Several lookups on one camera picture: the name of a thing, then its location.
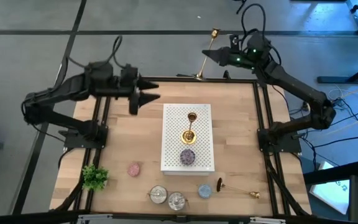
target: brass candlestick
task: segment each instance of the brass candlestick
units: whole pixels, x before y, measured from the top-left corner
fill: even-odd
[[[214,42],[215,38],[219,35],[219,31],[220,29],[217,29],[217,28],[213,28],[212,29],[212,33],[211,33],[211,42],[209,43],[209,48],[208,50],[211,50],[211,47],[212,47],[212,43]],[[204,62],[203,62],[203,65],[201,66],[201,70],[197,73],[197,74],[193,74],[193,75],[182,75],[182,74],[178,74],[177,77],[193,77],[197,80],[202,80],[203,79],[203,70],[204,70],[204,66],[205,66],[205,63],[206,63],[206,59],[208,57],[205,56],[205,59],[204,59]]]
[[[181,140],[185,144],[193,144],[196,141],[196,133],[191,130],[191,124],[197,119],[197,114],[194,112],[191,112],[187,115],[187,118],[190,121],[190,127],[189,130],[186,130],[181,135]]]
[[[232,189],[232,190],[236,190],[236,191],[243,192],[243,193],[245,193],[245,194],[248,194],[248,195],[253,196],[254,198],[259,198],[259,197],[260,197],[260,193],[259,193],[259,192],[248,192],[248,191],[246,191],[246,190],[241,190],[241,189],[237,189],[237,188],[235,188],[235,187],[229,187],[229,186],[227,186],[227,185],[224,185],[222,178],[219,178],[218,184],[216,185],[216,191],[217,191],[217,192],[220,192],[221,189],[224,188],[224,187],[225,187],[225,188],[228,188],[228,189]]]

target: white perforated box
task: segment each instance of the white perforated box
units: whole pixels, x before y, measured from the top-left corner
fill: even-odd
[[[196,141],[188,145],[181,141],[181,135],[189,128],[187,115],[190,112],[197,114],[191,125]],[[180,162],[180,153],[185,149],[191,149],[196,155],[192,165]],[[209,175],[215,171],[211,105],[164,104],[161,171],[165,175]]]

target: wooden tabletop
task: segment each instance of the wooden tabletop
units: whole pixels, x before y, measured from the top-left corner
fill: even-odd
[[[92,201],[92,212],[173,214],[165,202],[156,205],[147,193],[155,185],[164,186],[168,192],[181,192],[188,205],[180,213],[189,215],[271,215],[269,187],[262,153],[259,151],[256,129],[258,117],[254,91],[247,83],[182,83],[160,82],[160,88],[149,92],[161,94],[161,98],[139,110],[138,116],[128,114],[126,99],[112,100],[109,109],[109,135],[102,150],[100,163],[109,171],[107,187],[96,192]],[[260,92],[264,123],[267,117]],[[288,121],[285,102],[268,86],[268,93],[275,121]],[[91,119],[95,99],[78,102],[74,118]],[[215,173],[207,177],[169,176],[160,171],[162,116],[164,103],[210,104],[213,124]],[[304,210],[310,205],[299,160],[288,153],[281,153],[285,183]],[[83,161],[84,149],[75,149],[62,160],[50,208],[59,206],[76,185]],[[140,164],[140,175],[130,177],[130,163]],[[211,198],[198,196],[200,184],[209,184],[215,189],[216,181],[222,177],[231,187],[247,191],[259,191],[255,199],[229,189],[212,194]],[[280,191],[277,186],[278,208],[283,212]],[[81,199],[85,206],[86,191]]]

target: small potted plant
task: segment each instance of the small potted plant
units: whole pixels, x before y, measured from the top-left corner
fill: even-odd
[[[85,166],[82,169],[84,177],[84,184],[82,185],[82,188],[94,191],[104,189],[107,184],[108,173],[109,172],[106,169],[96,168],[93,164]]]

